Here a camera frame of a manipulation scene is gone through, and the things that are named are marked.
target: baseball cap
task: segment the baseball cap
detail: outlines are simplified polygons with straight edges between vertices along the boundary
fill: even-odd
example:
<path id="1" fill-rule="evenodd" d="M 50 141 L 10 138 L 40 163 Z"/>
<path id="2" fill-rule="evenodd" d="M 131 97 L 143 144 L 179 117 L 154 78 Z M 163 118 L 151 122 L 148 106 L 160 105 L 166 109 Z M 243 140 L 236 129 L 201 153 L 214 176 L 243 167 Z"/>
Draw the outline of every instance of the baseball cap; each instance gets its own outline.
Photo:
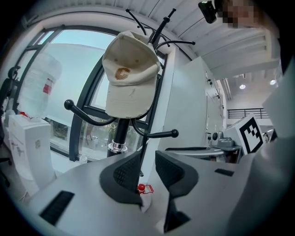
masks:
<path id="1" fill-rule="evenodd" d="M 137 118 L 153 103 L 160 62 L 149 38 L 132 31 L 119 33 L 102 58 L 109 87 L 106 113 Z"/>

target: red cap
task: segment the red cap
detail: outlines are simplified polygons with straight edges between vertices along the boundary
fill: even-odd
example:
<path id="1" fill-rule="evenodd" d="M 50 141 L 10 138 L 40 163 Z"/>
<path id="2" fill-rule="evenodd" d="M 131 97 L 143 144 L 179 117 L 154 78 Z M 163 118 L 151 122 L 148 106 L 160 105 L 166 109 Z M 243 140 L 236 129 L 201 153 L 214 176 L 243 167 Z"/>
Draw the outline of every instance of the red cap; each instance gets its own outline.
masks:
<path id="1" fill-rule="evenodd" d="M 137 188 L 138 188 L 138 191 L 140 191 L 140 192 L 144 192 L 144 189 L 146 188 L 146 186 L 145 186 L 144 184 L 141 183 L 141 184 L 138 185 Z"/>

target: white cabinet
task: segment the white cabinet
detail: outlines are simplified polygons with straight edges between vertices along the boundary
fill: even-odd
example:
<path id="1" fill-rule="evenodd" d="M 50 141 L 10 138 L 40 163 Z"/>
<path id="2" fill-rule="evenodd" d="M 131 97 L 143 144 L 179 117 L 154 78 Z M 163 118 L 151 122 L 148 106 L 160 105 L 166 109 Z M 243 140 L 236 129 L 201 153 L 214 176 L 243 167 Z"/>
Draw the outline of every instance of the white cabinet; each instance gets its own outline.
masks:
<path id="1" fill-rule="evenodd" d="M 30 195 L 55 179 L 50 156 L 50 124 L 23 115 L 9 118 L 13 162 Z"/>

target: black window frame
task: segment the black window frame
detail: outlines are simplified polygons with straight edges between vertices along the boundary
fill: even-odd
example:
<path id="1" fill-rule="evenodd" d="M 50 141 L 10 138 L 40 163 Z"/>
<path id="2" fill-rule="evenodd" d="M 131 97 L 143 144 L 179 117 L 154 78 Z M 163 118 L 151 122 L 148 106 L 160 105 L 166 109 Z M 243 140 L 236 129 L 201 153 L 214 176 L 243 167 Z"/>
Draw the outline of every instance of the black window frame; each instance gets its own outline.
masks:
<path id="1" fill-rule="evenodd" d="M 13 103 L 13 110 L 15 111 L 16 114 L 19 113 L 17 110 L 18 106 L 18 98 L 19 94 L 21 91 L 22 84 L 24 82 L 24 79 L 28 73 L 29 68 L 32 66 L 34 60 L 38 56 L 38 54 L 42 51 L 42 49 L 48 44 L 51 43 L 61 32 L 64 30 L 87 30 L 87 31 L 95 31 L 95 32 L 100 32 L 104 34 L 110 34 L 113 36 L 117 36 L 120 32 L 111 30 L 111 29 L 106 29 L 106 28 L 101 28 L 101 27 L 94 27 L 94 26 L 84 26 L 84 25 L 73 25 L 73 26 L 60 26 L 60 27 L 54 27 L 54 28 L 48 28 L 48 29 L 43 29 L 40 33 L 38 33 L 33 40 L 29 43 L 29 45 L 25 48 L 21 56 L 19 57 L 16 65 L 18 65 L 25 55 L 27 51 L 31 50 L 36 50 L 30 61 L 28 62 L 26 68 L 23 71 L 23 74 L 20 78 L 19 81 L 15 81 L 14 85 L 17 87 L 16 93 L 14 95 L 14 103 Z M 53 33 L 42 43 L 38 44 L 47 34 L 47 32 L 53 31 Z M 160 51 L 157 52 L 157 55 L 164 59 L 164 66 L 166 66 L 167 62 L 167 54 L 163 54 Z M 162 87 L 162 82 L 165 74 L 165 69 L 163 69 L 162 74 L 157 81 L 157 88 L 156 88 L 156 93 L 155 93 L 155 105 L 153 108 L 150 110 L 150 112 L 146 116 L 146 121 L 138 121 L 138 127 L 141 129 L 144 129 L 145 132 L 150 132 L 152 125 L 153 125 L 153 120 L 159 100 L 159 95 L 161 92 L 161 87 Z M 94 93 L 96 92 L 97 86 L 99 85 L 100 81 L 102 80 L 104 76 L 104 68 L 102 66 L 102 57 L 101 59 L 96 63 L 94 68 L 92 69 L 89 77 L 86 80 L 86 83 L 81 91 L 81 94 L 79 96 L 78 102 L 76 106 L 80 108 L 82 111 L 84 111 L 86 114 L 95 116 L 98 118 L 102 119 L 109 119 L 110 117 L 106 114 L 106 112 L 102 109 L 99 109 L 97 107 L 91 106 L 91 101 L 94 96 Z M 69 150 L 64 150 L 59 148 L 58 146 L 50 143 L 50 148 L 52 151 L 55 151 L 59 154 L 64 155 L 65 157 L 68 157 L 69 160 L 71 161 L 76 161 L 79 160 L 79 142 L 80 142 L 80 132 L 82 128 L 82 123 L 83 121 L 77 117 L 76 115 L 73 116 L 72 124 L 71 124 L 71 132 L 70 132 L 70 140 L 69 140 Z"/>

